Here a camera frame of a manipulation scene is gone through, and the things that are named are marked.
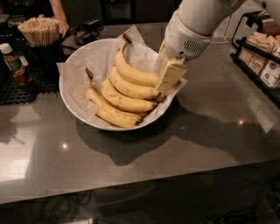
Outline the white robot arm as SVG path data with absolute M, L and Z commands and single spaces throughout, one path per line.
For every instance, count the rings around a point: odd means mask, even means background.
M 165 28 L 154 70 L 156 90 L 168 91 L 186 74 L 186 62 L 198 58 L 222 21 L 247 0 L 182 0 Z

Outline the person's forearm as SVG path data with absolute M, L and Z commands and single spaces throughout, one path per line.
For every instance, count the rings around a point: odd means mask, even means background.
M 54 17 L 57 20 L 65 20 L 66 15 L 63 9 L 62 1 L 61 0 L 49 0 L 51 6 L 52 6 L 52 11 L 54 14 Z

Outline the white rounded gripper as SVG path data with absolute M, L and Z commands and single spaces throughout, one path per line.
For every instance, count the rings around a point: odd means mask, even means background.
M 205 51 L 211 39 L 212 36 L 200 35 L 189 28 L 175 11 L 165 28 L 164 43 L 160 46 L 154 64 L 154 72 L 159 74 L 155 89 L 165 92 L 176 87 L 187 71 L 184 64 L 171 61 L 166 63 L 166 52 L 172 57 L 193 60 Z

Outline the person's hand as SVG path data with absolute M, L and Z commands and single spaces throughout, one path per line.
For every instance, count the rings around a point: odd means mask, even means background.
M 67 35 L 67 32 L 69 31 L 69 25 L 65 19 L 59 21 L 59 34 L 62 37 L 65 37 Z

